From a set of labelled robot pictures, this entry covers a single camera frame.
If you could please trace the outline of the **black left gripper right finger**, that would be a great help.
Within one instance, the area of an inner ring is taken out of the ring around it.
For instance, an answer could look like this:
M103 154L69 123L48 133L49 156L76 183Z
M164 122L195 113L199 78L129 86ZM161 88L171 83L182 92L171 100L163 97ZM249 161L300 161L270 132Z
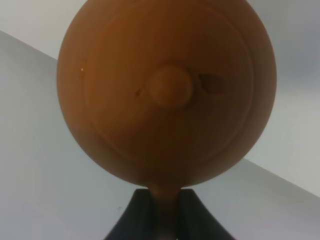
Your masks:
M192 189L182 189L178 200L179 240L234 240Z

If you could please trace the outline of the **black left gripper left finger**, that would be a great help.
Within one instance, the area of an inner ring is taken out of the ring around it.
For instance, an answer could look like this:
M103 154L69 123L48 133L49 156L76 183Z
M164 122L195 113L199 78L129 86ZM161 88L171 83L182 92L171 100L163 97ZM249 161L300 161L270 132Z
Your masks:
M148 189L137 189L105 240L156 240L158 210Z

